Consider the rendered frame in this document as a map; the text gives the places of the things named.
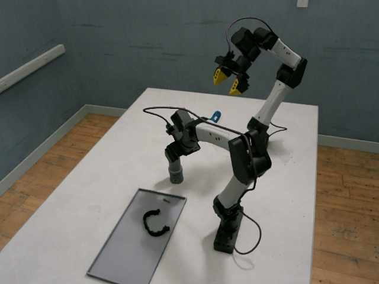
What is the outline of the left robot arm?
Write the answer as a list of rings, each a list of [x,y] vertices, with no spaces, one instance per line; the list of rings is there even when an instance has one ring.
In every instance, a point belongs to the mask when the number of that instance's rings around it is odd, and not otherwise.
[[[200,119],[195,120],[187,111],[181,109],[171,116],[171,121],[174,125],[168,123],[166,133],[172,135],[176,143],[182,138],[184,146],[194,147],[201,141],[214,144],[230,152],[233,177],[225,189],[214,198],[213,209],[221,219],[214,247],[232,251],[242,219],[237,201],[253,184],[254,178],[262,177],[272,167],[271,158],[261,136],[254,129],[248,132],[237,131],[246,135],[250,147],[252,145],[253,166],[247,152],[248,145],[241,134]]]

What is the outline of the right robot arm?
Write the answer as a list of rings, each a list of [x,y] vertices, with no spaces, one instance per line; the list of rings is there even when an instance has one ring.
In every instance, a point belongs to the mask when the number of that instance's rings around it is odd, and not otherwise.
[[[271,50],[270,52],[283,62],[277,71],[277,81],[268,99],[247,124],[248,130],[254,129],[259,133],[266,148],[269,139],[267,130],[272,117],[287,94],[301,83],[307,60],[289,49],[275,33],[264,28],[257,28],[252,34],[250,30],[242,27],[232,35],[231,42],[252,63],[261,53],[259,48]],[[232,64],[240,67],[232,60],[235,57],[233,52],[225,57],[216,56],[214,62],[224,67],[230,67]]]

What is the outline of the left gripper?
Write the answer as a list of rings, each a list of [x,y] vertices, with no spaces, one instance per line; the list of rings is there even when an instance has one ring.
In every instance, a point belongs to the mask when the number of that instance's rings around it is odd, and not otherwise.
[[[174,163],[179,160],[181,156],[189,156],[197,151],[199,151],[201,147],[197,143],[194,147],[186,147],[182,143],[182,138],[178,141],[178,143],[173,142],[168,145],[165,149],[165,157],[167,158],[169,163]]]

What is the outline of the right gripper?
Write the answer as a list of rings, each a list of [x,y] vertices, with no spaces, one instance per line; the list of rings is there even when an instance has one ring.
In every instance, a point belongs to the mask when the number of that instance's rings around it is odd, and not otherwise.
[[[248,79],[250,78],[248,74],[246,73],[247,70],[251,67],[252,63],[245,58],[244,56],[240,55],[236,63],[240,66],[237,67],[235,65],[230,65],[230,67],[223,67],[220,66],[216,68],[216,71],[214,73],[214,84],[218,86],[223,81],[225,81],[228,77],[230,77],[232,74],[236,76],[236,80],[230,90],[229,95],[241,95],[246,90],[248,90],[248,87],[250,86],[248,84]]]

